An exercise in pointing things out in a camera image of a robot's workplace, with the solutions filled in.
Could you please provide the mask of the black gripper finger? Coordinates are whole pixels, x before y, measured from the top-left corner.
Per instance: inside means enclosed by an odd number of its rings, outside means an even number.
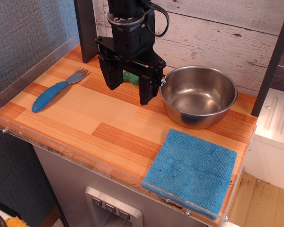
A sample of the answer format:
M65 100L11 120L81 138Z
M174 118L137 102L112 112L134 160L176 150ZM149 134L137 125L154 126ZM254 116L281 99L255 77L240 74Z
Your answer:
M103 55L98 58L106 85L110 90L116 89L124 82L123 69L118 65L118 61L105 59Z
M153 82L150 77L145 75L139 77L139 97L141 105L147 105L157 96L158 90L159 85L156 82Z

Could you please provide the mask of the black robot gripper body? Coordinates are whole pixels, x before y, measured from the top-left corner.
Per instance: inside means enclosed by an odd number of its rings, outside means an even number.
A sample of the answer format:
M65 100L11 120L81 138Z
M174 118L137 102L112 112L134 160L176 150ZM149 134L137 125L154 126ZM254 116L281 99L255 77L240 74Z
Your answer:
M118 61L123 71L128 71L138 77L150 77L159 86L165 83L163 68L165 61L153 50L155 35L146 25L134 27L113 26L113 37L98 36L96 43L99 55L105 59Z

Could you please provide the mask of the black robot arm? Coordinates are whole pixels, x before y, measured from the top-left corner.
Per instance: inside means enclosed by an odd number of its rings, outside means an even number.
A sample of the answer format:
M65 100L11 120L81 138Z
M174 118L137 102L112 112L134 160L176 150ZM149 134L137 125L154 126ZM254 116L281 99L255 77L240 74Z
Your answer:
M123 83L124 71L132 73L139 78L140 104L147 105L157 96L165 79L166 62L155 53L153 46L155 38L166 32L155 33L155 11L162 13L166 20L169 15L149 0L110 0L108 6L107 19L113 36L96 39L106 85L114 90Z

